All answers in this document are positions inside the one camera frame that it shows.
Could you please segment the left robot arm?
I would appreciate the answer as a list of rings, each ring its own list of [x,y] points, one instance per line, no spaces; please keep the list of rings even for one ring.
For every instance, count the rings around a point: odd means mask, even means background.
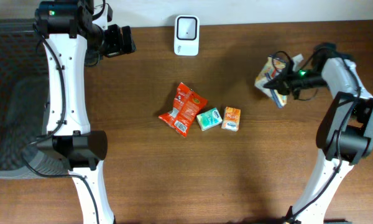
[[[61,178],[73,180],[84,223],[116,221],[103,177],[107,135],[91,130],[85,101],[85,67],[136,51],[131,28],[112,24],[112,19],[106,2],[96,7],[93,1],[42,1],[33,24],[49,75],[45,136],[34,144],[61,163]]]

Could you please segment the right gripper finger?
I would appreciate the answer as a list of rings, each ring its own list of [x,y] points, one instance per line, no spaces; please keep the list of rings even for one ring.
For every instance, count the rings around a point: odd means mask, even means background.
[[[278,80],[277,78],[264,84],[264,88],[276,90],[280,95],[289,95],[289,87],[287,84],[282,80]]]
[[[278,57],[278,54],[284,54],[286,59]],[[289,56],[289,54],[285,51],[277,51],[272,54],[272,67],[274,69],[274,74],[279,75],[283,72],[283,70],[278,69],[278,67],[275,65],[275,61],[278,61],[284,65],[284,69],[286,69],[286,74],[293,73],[294,61],[292,60],[291,56]]]

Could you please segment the teal tissue pack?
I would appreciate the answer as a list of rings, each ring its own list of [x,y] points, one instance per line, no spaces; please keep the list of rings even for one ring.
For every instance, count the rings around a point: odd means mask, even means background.
[[[196,120],[202,131],[217,126],[223,122],[222,117],[217,108],[213,108],[204,113],[198,114]]]

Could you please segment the orange tissue pack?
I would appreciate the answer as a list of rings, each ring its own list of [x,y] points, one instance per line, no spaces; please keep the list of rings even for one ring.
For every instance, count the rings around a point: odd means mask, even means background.
[[[224,118],[221,125],[222,129],[229,131],[238,131],[239,123],[241,118],[241,110],[232,107],[225,107],[224,109]]]

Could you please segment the red candy bag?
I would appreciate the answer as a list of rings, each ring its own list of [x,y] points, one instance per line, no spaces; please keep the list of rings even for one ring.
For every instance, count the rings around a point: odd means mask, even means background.
[[[159,119],[186,137],[197,114],[206,106],[208,100],[203,98],[184,83],[177,86],[173,99],[173,107],[167,113],[159,115]]]

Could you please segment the yellow snack bag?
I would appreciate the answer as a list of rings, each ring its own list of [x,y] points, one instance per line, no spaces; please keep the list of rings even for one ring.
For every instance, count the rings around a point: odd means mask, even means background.
[[[283,70],[284,68],[284,65],[278,61],[275,61],[275,65],[279,70]],[[276,90],[264,88],[264,84],[273,80],[276,76],[277,75],[274,74],[274,69],[272,67],[272,56],[269,55],[267,57],[267,62],[256,77],[254,86],[273,100],[278,108],[283,108],[287,104],[287,96],[280,95]]]

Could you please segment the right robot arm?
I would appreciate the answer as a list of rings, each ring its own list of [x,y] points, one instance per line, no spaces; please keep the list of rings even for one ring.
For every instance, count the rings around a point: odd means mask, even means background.
[[[282,223],[324,223],[341,182],[373,150],[373,96],[366,90],[354,59],[338,52],[336,44],[317,45],[306,60],[311,68],[287,59],[263,85],[271,93],[300,99],[300,92],[326,87],[333,101],[316,134],[318,157],[300,198],[289,207]]]

